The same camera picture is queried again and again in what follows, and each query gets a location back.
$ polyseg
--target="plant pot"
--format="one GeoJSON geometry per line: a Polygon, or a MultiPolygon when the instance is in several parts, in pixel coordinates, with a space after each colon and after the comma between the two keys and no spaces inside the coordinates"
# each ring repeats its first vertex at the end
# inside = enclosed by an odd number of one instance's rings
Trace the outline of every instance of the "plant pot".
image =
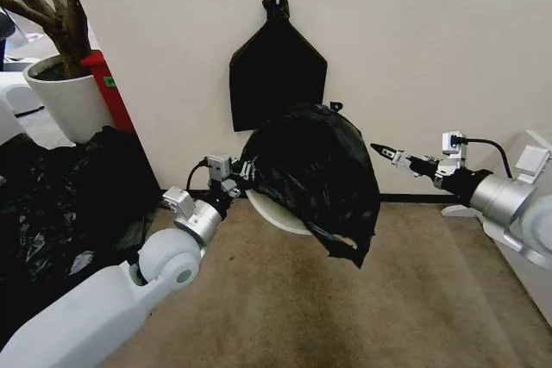
{"type": "Polygon", "coordinates": [[[23,76],[63,134],[72,142],[87,142],[103,126],[113,127],[113,120],[92,75],[62,81],[41,81],[35,78],[59,62],[59,55],[43,59],[28,66],[23,76]]]}

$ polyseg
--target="soil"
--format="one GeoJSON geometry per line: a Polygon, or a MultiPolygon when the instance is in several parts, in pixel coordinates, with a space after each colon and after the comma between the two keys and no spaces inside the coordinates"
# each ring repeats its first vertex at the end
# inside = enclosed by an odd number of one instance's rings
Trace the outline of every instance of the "soil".
{"type": "Polygon", "coordinates": [[[63,63],[59,62],[50,66],[44,71],[36,74],[33,78],[40,81],[65,81],[67,80],[65,72],[63,70],[63,63]]]}

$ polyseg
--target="silver metal cylinder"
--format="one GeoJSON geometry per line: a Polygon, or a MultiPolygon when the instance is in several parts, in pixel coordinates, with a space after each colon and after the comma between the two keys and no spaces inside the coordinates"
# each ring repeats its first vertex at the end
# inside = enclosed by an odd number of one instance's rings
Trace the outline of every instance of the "silver metal cylinder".
{"type": "Polygon", "coordinates": [[[191,235],[201,246],[202,256],[216,232],[216,226],[223,220],[221,215],[210,204],[196,200],[196,208],[189,219],[177,217],[174,223],[191,235]]]}
{"type": "Polygon", "coordinates": [[[532,184],[491,174],[477,186],[469,204],[487,219],[508,227],[524,210],[535,190],[532,184]]]}

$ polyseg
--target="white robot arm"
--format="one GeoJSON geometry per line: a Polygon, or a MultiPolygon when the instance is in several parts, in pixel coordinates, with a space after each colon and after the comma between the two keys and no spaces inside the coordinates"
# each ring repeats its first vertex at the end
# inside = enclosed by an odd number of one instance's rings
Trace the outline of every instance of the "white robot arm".
{"type": "MultiPolygon", "coordinates": [[[[470,140],[460,131],[444,133],[442,152],[448,156],[445,159],[414,157],[379,144],[371,147],[398,169],[416,177],[429,177],[435,187],[452,193],[459,203],[478,211],[488,236],[535,265],[552,270],[552,196],[533,200],[534,182],[549,161],[550,150],[527,146],[517,165],[522,173],[512,178],[506,163],[509,177],[503,178],[487,170],[474,172],[466,168],[468,142],[492,143],[470,140]],[[510,229],[516,220],[520,236],[510,229]]],[[[504,151],[501,148],[500,151],[505,159],[504,151]]]]}
{"type": "Polygon", "coordinates": [[[177,228],[147,239],[137,263],[98,271],[25,323],[0,352],[0,366],[97,366],[141,327],[151,309],[191,283],[217,225],[240,195],[236,180],[247,181],[252,171],[228,155],[211,155],[204,163],[210,171],[204,200],[194,201],[176,187],[164,195],[177,228]]]}

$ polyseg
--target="trash bag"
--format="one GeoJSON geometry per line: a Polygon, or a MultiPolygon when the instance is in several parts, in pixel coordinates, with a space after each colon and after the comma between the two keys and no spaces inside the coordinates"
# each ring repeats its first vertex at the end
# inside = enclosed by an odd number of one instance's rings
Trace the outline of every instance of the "trash bag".
{"type": "Polygon", "coordinates": [[[109,127],[49,151],[20,134],[0,156],[2,347],[93,273],[135,257],[160,188],[137,137],[109,127]]]}
{"type": "Polygon", "coordinates": [[[292,26],[287,0],[263,0],[267,21],[230,61],[234,131],[256,129],[294,103],[322,103],[328,63],[292,26]]]}
{"type": "Polygon", "coordinates": [[[380,191],[351,122],[323,105],[299,105],[255,131],[241,161],[254,164],[253,189],[302,220],[329,256],[362,266],[380,191]]]}

